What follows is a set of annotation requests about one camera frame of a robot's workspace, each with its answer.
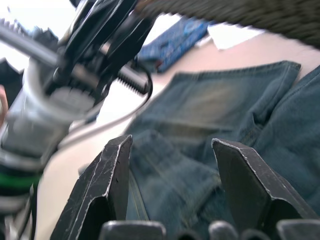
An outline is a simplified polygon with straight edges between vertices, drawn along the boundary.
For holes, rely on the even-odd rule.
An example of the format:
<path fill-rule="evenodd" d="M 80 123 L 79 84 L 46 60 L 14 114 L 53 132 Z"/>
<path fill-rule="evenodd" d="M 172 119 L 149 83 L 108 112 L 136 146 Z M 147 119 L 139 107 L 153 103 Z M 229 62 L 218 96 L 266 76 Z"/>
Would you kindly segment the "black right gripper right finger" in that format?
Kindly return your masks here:
<path fill-rule="evenodd" d="M 320 217 L 251 147 L 214 138 L 212 149 L 235 226 L 211 224 L 213 240 L 318 240 Z"/>

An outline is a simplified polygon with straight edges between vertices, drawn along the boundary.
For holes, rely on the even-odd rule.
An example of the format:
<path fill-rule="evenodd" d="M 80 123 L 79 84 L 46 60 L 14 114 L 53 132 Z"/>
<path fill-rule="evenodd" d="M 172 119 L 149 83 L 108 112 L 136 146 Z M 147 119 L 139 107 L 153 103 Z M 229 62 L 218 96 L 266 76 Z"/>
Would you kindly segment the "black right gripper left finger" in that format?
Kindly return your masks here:
<path fill-rule="evenodd" d="M 133 139 L 110 140 L 76 181 L 52 231 L 52 240 L 97 240 L 108 221 L 124 220 Z"/>

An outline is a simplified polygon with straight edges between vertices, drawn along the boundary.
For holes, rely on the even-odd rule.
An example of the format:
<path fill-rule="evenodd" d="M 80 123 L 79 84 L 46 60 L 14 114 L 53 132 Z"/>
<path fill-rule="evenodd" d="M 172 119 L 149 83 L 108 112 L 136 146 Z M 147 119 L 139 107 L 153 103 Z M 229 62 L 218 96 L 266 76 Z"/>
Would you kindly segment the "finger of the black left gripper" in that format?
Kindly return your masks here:
<path fill-rule="evenodd" d="M 70 47 L 101 45 L 106 39 L 100 31 L 107 17 L 107 2 L 105 0 L 72 0 L 71 3 L 76 9 L 69 28 L 68 45 Z"/>
<path fill-rule="evenodd" d="M 106 13 L 99 28 L 99 45 L 107 42 L 120 27 L 129 13 L 134 9 L 137 0 L 108 0 L 104 6 Z"/>

